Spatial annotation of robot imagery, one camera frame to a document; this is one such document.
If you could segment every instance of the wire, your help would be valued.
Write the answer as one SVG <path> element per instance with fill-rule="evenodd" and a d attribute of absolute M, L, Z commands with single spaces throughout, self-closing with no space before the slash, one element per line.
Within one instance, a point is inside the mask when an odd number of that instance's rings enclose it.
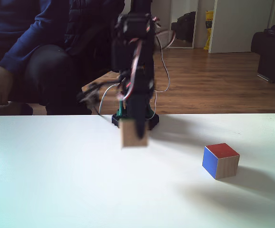
<path fill-rule="evenodd" d="M 171 84 L 171 80 L 170 80 L 170 76 L 169 76 L 169 72 L 168 72 L 168 69 L 166 67 L 166 64 L 165 64 L 165 61 L 164 61 L 164 56 L 163 56 L 163 51 L 162 51 L 162 46 L 161 46 L 161 41 L 160 39 L 158 38 L 158 36 L 156 37 L 157 38 L 157 41 L 161 47 L 161 61 L 162 61 L 162 64 L 164 65 L 164 68 L 165 68 L 165 71 L 167 73 L 167 77 L 168 77 L 168 87 L 164 90 L 164 91 L 159 91 L 159 90 L 155 90 L 156 92 L 159 92 L 159 93 L 164 93 L 164 92 L 167 92 L 170 88 L 170 84 Z"/>
<path fill-rule="evenodd" d="M 156 114 L 156 101 L 157 101 L 157 91 L 155 91 L 155 100 L 154 100 L 154 114 L 150 119 L 153 119 L 153 117 Z"/>
<path fill-rule="evenodd" d="M 123 96 L 123 95 L 119 96 L 119 99 L 121 101 L 125 101 L 126 99 L 128 99 L 128 97 L 131 95 L 131 93 L 133 91 L 134 82 L 135 82 L 135 75 L 136 75 L 136 70 L 137 70 L 137 66 L 138 66 L 139 57 L 141 55 L 141 51 L 142 51 L 142 40 L 139 40 L 137 48 L 135 50 L 134 59 L 133 59 L 133 62 L 132 62 L 131 84 L 130 84 L 130 87 L 129 87 L 129 90 L 128 90 L 126 96 Z"/>
<path fill-rule="evenodd" d="M 107 88 L 107 90 L 105 91 L 105 93 L 104 93 L 104 95 L 103 95 L 103 98 L 101 99 L 101 102 L 100 102 L 100 105 L 99 105 L 99 110 L 98 110 L 98 114 L 99 114 L 99 115 L 100 115 L 101 109 L 102 109 L 102 107 L 103 107 L 104 97 L 107 95 L 107 93 L 108 93 L 108 91 L 109 91 L 110 89 L 112 89 L 113 87 L 116 87 L 116 86 L 118 86 L 118 85 L 119 85 L 119 84 L 114 84 L 114 85 L 110 86 L 109 88 Z"/>

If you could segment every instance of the blue face of cube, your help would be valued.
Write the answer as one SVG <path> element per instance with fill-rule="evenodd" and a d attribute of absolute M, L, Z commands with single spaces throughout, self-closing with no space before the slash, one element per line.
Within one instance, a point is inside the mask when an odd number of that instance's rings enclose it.
<path fill-rule="evenodd" d="M 205 147 L 203 167 L 213 176 L 215 179 L 218 168 L 218 158 L 211 153 L 210 150 Z"/>

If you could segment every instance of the wooden cube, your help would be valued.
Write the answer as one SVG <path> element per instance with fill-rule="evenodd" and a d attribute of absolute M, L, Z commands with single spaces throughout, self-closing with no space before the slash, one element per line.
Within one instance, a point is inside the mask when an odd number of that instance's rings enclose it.
<path fill-rule="evenodd" d="M 218 180 L 237 174 L 240 155 L 226 143 L 206 146 L 203 167 Z"/>
<path fill-rule="evenodd" d="M 142 139 L 137 135 L 135 121 L 132 119 L 121 119 L 119 121 L 119 126 L 122 136 L 123 147 L 141 147 L 148 146 L 148 125 L 145 126 L 145 134 Z"/>

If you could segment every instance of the wooden floor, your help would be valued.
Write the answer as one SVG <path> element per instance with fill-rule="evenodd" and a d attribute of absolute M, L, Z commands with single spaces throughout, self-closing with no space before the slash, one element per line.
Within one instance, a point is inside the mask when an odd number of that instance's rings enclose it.
<path fill-rule="evenodd" d="M 171 87 L 158 96 L 158 114 L 275 113 L 275 84 L 257 76 L 257 54 L 170 49 L 164 58 Z M 155 55 L 155 73 L 157 88 L 164 90 L 168 80 L 159 53 Z M 116 76 L 109 73 L 98 81 Z M 43 107 L 33 107 L 34 114 L 46 114 Z M 111 90 L 102 114 L 116 111 L 115 91 Z"/>

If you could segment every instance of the robotic arm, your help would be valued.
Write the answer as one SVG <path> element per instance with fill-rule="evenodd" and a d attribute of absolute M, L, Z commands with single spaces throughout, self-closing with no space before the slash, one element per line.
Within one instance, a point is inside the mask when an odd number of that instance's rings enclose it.
<path fill-rule="evenodd" d="M 159 122 L 159 116 L 150 107 L 154 92 L 153 53 L 157 36 L 157 18 L 151 15 L 151 3 L 152 0 L 133 0 L 131 12 L 118 19 L 112 44 L 112 70 L 120 72 L 118 80 L 91 85 L 81 99 L 97 97 L 96 92 L 103 85 L 118 84 L 122 90 L 118 95 L 120 106 L 112 116 L 112 123 L 118 126 L 121 118 L 134 119 L 140 139 L 144 136 L 146 122 L 149 122 L 150 130 Z"/>

